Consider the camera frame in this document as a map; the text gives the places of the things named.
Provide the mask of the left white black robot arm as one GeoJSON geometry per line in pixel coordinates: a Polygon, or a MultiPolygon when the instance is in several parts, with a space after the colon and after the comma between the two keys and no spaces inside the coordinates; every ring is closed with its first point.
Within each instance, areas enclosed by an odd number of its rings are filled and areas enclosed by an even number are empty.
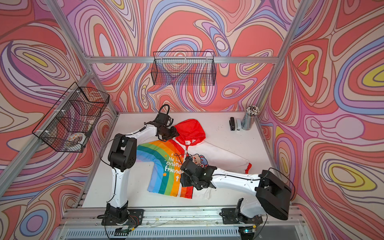
{"type": "Polygon", "coordinates": [[[140,225],[140,221],[132,216],[128,210],[128,180],[131,168],[137,160],[137,146],[152,137],[161,141],[168,141],[179,134],[175,127],[164,125],[145,125],[130,134],[116,134],[108,154],[109,165],[112,168],[113,182],[111,199],[107,201],[104,213],[104,226],[140,225]]]}

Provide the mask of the round item in left basket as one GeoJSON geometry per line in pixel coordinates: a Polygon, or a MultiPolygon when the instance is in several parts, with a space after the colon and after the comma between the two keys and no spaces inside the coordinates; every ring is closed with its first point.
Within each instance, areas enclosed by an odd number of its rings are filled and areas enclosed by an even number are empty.
{"type": "Polygon", "coordinates": [[[86,135],[83,133],[75,133],[68,137],[65,142],[65,148],[75,151],[80,150],[86,139],[86,135]]]}

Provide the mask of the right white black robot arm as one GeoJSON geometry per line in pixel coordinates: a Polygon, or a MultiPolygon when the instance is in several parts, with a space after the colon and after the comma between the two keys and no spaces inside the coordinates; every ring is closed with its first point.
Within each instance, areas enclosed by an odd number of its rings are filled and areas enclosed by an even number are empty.
{"type": "Polygon", "coordinates": [[[203,189],[229,189],[249,194],[251,199],[240,199],[238,214],[248,219],[267,214],[286,221],[289,218],[292,189],[270,170],[259,175],[248,175],[207,166],[201,167],[187,157],[181,166],[183,187],[203,189]]]}

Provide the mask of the black stapler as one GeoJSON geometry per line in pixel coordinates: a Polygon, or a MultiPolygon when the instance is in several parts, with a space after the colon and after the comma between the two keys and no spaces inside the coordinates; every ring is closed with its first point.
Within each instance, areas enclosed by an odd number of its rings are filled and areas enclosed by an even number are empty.
{"type": "Polygon", "coordinates": [[[231,131],[235,131],[236,130],[236,122],[235,122],[235,118],[234,117],[230,117],[230,130],[231,131]]]}

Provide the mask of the metal cup of pencils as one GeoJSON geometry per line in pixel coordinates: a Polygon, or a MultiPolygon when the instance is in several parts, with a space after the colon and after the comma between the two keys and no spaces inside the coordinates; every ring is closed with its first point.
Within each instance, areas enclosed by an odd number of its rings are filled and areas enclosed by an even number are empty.
{"type": "Polygon", "coordinates": [[[245,111],[245,116],[241,121],[241,127],[243,130],[248,131],[251,129],[254,123],[254,118],[259,114],[260,110],[257,106],[248,106],[245,111]]]}

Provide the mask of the aluminium frame rail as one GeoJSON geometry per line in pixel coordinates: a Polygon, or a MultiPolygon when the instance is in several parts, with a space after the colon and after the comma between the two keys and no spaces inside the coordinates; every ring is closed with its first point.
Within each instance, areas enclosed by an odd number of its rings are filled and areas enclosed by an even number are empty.
{"type": "Polygon", "coordinates": [[[147,64],[154,60],[177,60],[179,62],[193,63],[197,60],[214,60],[217,64],[238,63],[266,63],[276,64],[277,57],[86,57],[89,64],[101,63],[125,63],[125,64],[147,64]]]}

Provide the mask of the pale eraser block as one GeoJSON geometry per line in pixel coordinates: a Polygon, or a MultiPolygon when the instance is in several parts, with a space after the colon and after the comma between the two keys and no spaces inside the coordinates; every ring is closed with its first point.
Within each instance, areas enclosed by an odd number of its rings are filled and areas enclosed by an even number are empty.
{"type": "Polygon", "coordinates": [[[241,119],[236,119],[236,128],[237,128],[237,131],[240,131],[242,129],[242,120],[241,119]]]}

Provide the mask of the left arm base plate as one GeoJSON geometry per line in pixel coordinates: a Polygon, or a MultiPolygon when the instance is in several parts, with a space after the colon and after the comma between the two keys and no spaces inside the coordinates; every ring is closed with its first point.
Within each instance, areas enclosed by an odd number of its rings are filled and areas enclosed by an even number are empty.
{"type": "Polygon", "coordinates": [[[127,237],[144,219],[144,209],[125,210],[118,218],[116,214],[106,211],[103,215],[102,226],[111,237],[127,237]]]}

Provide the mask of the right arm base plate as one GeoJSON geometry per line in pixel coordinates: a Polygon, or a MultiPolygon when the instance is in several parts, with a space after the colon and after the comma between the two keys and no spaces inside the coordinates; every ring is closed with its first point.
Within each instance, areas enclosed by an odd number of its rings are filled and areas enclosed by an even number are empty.
{"type": "Polygon", "coordinates": [[[235,208],[223,208],[219,215],[222,217],[223,224],[225,225],[253,224],[259,226],[264,222],[261,215],[249,218],[241,214],[239,209],[235,208]]]}

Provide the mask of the rainbow red hooded jacket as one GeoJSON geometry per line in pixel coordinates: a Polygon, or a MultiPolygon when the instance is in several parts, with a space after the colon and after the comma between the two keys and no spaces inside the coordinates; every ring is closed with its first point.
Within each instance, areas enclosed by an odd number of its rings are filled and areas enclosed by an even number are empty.
{"type": "Polygon", "coordinates": [[[188,119],[175,126],[178,136],[163,142],[161,140],[144,143],[137,147],[139,162],[152,162],[154,168],[148,191],[151,193],[208,200],[210,189],[196,190],[181,184],[181,166],[186,158],[194,164],[206,168],[217,168],[247,174],[252,164],[245,158],[221,149],[206,141],[206,133],[198,120],[188,119]]]}

